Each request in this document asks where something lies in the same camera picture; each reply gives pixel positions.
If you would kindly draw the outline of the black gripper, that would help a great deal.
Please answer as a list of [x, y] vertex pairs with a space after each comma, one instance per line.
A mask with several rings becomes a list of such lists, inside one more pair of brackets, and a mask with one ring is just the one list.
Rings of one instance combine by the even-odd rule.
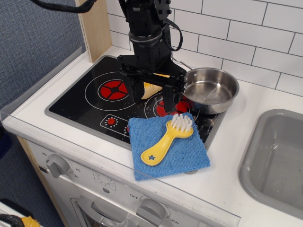
[[173, 63], [171, 55], [182, 46], [171, 46], [170, 35], [130, 35], [133, 55], [120, 55], [121, 75], [129, 96], [139, 102], [144, 95], [144, 83], [162, 87], [165, 112], [170, 112], [184, 92], [185, 71]]

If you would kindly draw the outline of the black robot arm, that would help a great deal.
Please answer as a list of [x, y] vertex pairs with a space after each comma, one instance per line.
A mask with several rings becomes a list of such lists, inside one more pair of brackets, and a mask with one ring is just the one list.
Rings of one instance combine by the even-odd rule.
[[164, 108], [169, 112], [185, 90], [186, 74], [171, 59], [172, 52], [180, 50], [183, 39], [176, 49], [171, 46], [170, 28], [179, 27], [168, 19], [170, 1], [121, 0], [119, 3], [134, 48], [133, 55], [117, 58], [126, 89], [132, 100], [139, 102], [145, 93], [145, 83], [161, 87]]

